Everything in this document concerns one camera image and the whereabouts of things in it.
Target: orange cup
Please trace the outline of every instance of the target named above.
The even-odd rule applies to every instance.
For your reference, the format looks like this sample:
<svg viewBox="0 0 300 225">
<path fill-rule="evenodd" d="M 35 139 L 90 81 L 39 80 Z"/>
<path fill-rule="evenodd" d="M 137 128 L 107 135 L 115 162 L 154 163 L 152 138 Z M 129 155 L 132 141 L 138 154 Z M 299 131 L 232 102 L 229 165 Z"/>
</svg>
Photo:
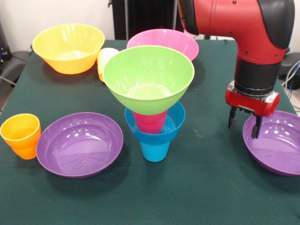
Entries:
<svg viewBox="0 0 300 225">
<path fill-rule="evenodd" d="M 39 119 L 32 114 L 22 113 L 8 118 L 0 127 L 0 135 L 22 159 L 33 159 L 41 136 Z"/>
</svg>

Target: yellow bowl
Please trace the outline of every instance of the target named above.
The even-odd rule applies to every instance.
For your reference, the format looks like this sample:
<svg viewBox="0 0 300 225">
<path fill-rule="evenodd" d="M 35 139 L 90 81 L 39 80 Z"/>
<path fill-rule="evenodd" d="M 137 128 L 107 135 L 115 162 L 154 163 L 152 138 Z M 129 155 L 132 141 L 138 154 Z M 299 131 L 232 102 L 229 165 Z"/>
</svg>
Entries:
<svg viewBox="0 0 300 225">
<path fill-rule="evenodd" d="M 101 30 L 86 24 L 63 24 L 39 33 L 33 51 L 54 70 L 78 74 L 90 69 L 104 44 Z"/>
</svg>

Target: green tablecloth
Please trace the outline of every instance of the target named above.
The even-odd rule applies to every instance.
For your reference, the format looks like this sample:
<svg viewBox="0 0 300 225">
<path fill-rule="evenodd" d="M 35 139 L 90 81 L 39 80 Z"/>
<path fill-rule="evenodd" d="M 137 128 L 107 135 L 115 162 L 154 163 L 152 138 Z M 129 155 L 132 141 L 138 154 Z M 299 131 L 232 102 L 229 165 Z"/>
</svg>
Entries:
<svg viewBox="0 0 300 225">
<path fill-rule="evenodd" d="M 250 156 L 242 139 L 249 116 L 227 122 L 225 89 L 233 80 L 236 43 L 199 41 L 195 78 L 180 100 L 186 121 L 160 163 L 144 160 L 122 106 L 94 66 L 81 75 L 60 75 L 33 54 L 0 123 L 33 113 L 42 130 L 77 112 L 103 113 L 124 133 L 117 160 L 101 174 L 71 180 L 25 161 L 0 140 L 0 225 L 291 225 L 300 222 L 300 178 L 274 175 Z M 124 49 L 125 41 L 105 47 Z M 294 113 L 280 84 L 279 110 Z"/>
</svg>

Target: pink cup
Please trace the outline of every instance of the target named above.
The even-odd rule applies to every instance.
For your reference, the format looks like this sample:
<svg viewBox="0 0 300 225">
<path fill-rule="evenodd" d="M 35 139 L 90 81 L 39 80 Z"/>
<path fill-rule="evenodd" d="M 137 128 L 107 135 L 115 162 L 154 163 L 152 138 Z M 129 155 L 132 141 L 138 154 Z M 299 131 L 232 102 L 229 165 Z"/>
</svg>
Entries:
<svg viewBox="0 0 300 225">
<path fill-rule="evenodd" d="M 147 134 L 159 134 L 164 127 L 168 110 L 156 115 L 141 115 L 132 111 L 135 124 L 140 131 Z"/>
</svg>

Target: purple bowl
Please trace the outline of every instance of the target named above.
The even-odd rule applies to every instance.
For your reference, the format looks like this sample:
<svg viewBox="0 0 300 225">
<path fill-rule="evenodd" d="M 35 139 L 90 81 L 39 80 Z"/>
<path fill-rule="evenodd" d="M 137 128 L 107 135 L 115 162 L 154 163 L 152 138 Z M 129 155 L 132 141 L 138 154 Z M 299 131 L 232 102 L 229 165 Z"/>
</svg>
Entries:
<svg viewBox="0 0 300 225">
<path fill-rule="evenodd" d="M 67 178 L 87 178 L 108 167 L 119 155 L 123 133 L 111 118 L 81 112 L 48 126 L 37 143 L 37 159 L 48 171 Z"/>
<path fill-rule="evenodd" d="M 275 111 L 263 118 L 258 139 L 251 138 L 255 116 L 243 128 L 243 138 L 249 152 L 265 169 L 283 176 L 300 175 L 300 117 Z"/>
</svg>

